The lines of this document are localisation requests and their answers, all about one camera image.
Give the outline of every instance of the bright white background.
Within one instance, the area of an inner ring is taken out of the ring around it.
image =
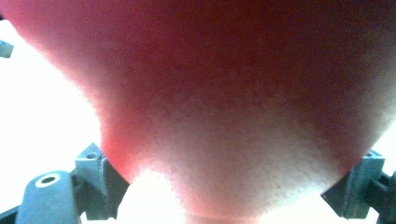
[[[94,109],[78,88],[67,82],[28,46],[8,21],[0,21],[0,39],[15,46],[10,59],[0,58],[0,213],[21,203],[25,185],[37,175],[71,171],[74,158],[91,142],[100,145]],[[374,146],[387,157],[385,171],[396,169],[396,125]],[[318,195],[273,211],[262,223],[375,223],[339,218]],[[129,188],[116,223],[183,223],[169,182],[147,170]]]

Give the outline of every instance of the person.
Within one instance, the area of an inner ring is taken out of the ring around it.
[[[121,175],[166,176],[191,223],[254,223],[320,193],[395,119],[392,1],[0,8],[95,106]]]

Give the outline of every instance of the gray plastic part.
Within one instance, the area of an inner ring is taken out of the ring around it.
[[[13,45],[8,44],[6,41],[0,40],[0,57],[10,58],[12,50],[14,50]]]

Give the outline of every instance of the screw hole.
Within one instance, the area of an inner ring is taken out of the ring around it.
[[[51,177],[47,177],[47,178],[45,178],[45,179],[42,179],[42,180],[41,180],[41,183],[43,183],[43,184],[48,184],[48,183],[50,183],[50,182],[52,182],[52,181],[54,181],[54,180],[55,180],[55,177],[51,176]]]
[[[87,159],[96,159],[97,155],[92,153],[87,156]]]
[[[58,180],[61,177],[58,174],[49,174],[49,175],[44,175],[43,177],[39,178],[36,182],[35,182],[35,186],[38,188],[45,188],[48,187],[50,185],[55,184],[56,182],[58,182]]]

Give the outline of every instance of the skin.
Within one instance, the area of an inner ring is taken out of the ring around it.
[[[190,223],[249,222],[345,175],[396,114],[396,10],[377,4],[2,0],[76,83],[129,182]]]

